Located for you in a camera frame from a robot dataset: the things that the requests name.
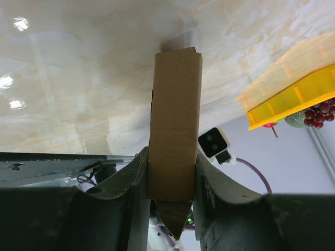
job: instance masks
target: light gray wall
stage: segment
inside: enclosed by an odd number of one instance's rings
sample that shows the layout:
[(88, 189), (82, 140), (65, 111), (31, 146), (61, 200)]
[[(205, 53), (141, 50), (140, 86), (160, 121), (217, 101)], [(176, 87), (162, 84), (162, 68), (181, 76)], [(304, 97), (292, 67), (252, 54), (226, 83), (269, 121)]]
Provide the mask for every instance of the light gray wall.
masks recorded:
[[(269, 181), (274, 193), (335, 193), (328, 173), (304, 129), (295, 129), (280, 122), (275, 129), (248, 131), (246, 117), (221, 125), (231, 143), (230, 152), (256, 166)], [(259, 193), (266, 193), (260, 178), (242, 164), (216, 165), (240, 184)], [(194, 232), (181, 237), (186, 251), (200, 250)]]

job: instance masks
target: cardboard tip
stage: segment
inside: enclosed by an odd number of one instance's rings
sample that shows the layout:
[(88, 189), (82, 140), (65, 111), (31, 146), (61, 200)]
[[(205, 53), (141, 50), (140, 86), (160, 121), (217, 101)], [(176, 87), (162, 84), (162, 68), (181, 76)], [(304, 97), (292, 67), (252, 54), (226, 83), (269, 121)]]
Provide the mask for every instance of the cardboard tip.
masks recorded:
[(179, 240), (182, 235), (191, 206), (192, 202), (156, 201), (162, 222), (176, 240)]

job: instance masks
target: white camera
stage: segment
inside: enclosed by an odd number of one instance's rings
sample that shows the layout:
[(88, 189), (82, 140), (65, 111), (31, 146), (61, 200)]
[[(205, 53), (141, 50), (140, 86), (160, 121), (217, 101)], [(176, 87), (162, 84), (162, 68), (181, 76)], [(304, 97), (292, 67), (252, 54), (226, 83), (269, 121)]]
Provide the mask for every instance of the white camera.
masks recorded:
[(228, 162), (231, 156), (228, 152), (230, 143), (221, 129), (214, 127), (198, 137), (200, 151), (209, 159), (211, 163), (215, 159), (219, 164)]

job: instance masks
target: dark gray bracket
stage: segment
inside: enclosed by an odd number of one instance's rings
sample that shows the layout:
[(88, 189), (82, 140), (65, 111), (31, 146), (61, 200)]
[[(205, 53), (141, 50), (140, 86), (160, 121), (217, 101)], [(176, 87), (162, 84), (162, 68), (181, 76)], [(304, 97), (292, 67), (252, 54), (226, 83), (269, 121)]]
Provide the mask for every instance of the dark gray bracket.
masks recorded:
[[(68, 155), (67, 161), (76, 158)], [(0, 189), (1, 250), (147, 250), (147, 162), (146, 147), (88, 193), (76, 188)]]
[(230, 179), (201, 154), (194, 218), (202, 250), (335, 250), (335, 196), (262, 196)]

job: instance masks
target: green vegetable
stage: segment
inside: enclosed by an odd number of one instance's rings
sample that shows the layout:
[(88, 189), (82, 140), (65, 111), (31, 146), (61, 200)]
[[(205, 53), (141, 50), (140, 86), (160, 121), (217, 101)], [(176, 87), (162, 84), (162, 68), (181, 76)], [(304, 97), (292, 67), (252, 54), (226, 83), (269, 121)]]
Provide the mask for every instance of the green vegetable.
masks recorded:
[(296, 112), (285, 118), (285, 122), (294, 128), (307, 128), (308, 126), (304, 124), (304, 120), (305, 113), (303, 111)]

